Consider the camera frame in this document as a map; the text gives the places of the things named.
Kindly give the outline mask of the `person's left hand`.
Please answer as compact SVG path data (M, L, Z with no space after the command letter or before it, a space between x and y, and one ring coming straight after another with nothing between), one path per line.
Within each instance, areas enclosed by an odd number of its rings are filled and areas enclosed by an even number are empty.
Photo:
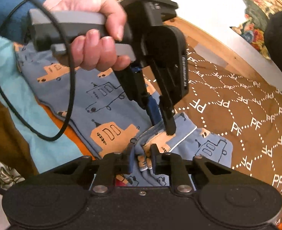
M129 56L117 56L115 49L115 41L123 39L127 19L117 0L46 0L43 5L49 11L99 12L106 16L109 36L101 37L98 30L92 29L71 43L72 58L76 67L104 72L109 68L120 71L130 65Z

